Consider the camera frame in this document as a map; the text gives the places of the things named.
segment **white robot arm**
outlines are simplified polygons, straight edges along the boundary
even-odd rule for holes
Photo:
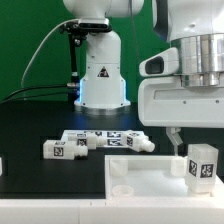
[[[171,48],[141,63],[146,126],[224,127],[224,1],[153,0],[154,30]]]
[[[109,25],[107,16],[125,17],[137,14],[144,0],[64,0],[66,8],[85,28]],[[86,74],[80,82],[80,97],[75,110],[91,114],[116,114],[126,111],[125,80],[120,75],[121,41],[111,31],[87,35]]]
[[[104,18],[129,16],[130,2],[132,13],[138,14],[144,0],[63,0],[63,2],[76,18]]]

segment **robot logo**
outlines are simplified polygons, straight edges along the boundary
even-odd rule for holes
[[[101,71],[100,71],[100,73],[98,74],[97,77],[101,77],[101,78],[109,78],[109,74],[108,74],[108,72],[107,72],[107,70],[106,70],[105,67],[103,67],[103,68],[101,69]]]

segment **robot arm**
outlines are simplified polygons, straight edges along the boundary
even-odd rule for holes
[[[110,29],[106,17],[137,14],[143,3],[144,0],[64,0],[68,11],[77,18],[75,28],[84,32],[87,41],[86,74],[80,81],[75,110],[111,115],[128,109],[126,84],[120,74],[121,40]]]
[[[132,13],[135,15],[141,10],[144,0],[63,0],[65,7],[76,18],[104,18],[126,17],[130,15],[130,2]]]

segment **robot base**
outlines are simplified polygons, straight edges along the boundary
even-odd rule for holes
[[[131,104],[129,101],[124,106],[117,107],[117,108],[91,108],[82,106],[78,103],[74,103],[74,111],[82,112],[85,114],[97,115],[97,116],[111,116],[121,113],[128,113],[131,110]]]

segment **black and white tag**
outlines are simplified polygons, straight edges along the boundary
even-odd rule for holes
[[[108,146],[122,146],[121,139],[107,139],[107,145]]]
[[[129,146],[133,146],[133,138],[131,138],[131,137],[127,137],[127,145],[129,145]]]
[[[77,144],[81,146],[87,146],[87,139],[78,139]]]
[[[120,138],[120,137],[121,137],[121,132],[117,132],[117,131],[108,131],[108,132],[107,132],[107,137],[108,137],[108,138]]]
[[[214,164],[204,164],[201,166],[201,178],[210,178],[213,176]]]
[[[63,147],[54,147],[54,156],[55,157],[63,157],[64,156],[64,148]]]
[[[197,175],[197,163],[192,160],[190,160],[189,162],[189,173],[191,173],[195,177]]]

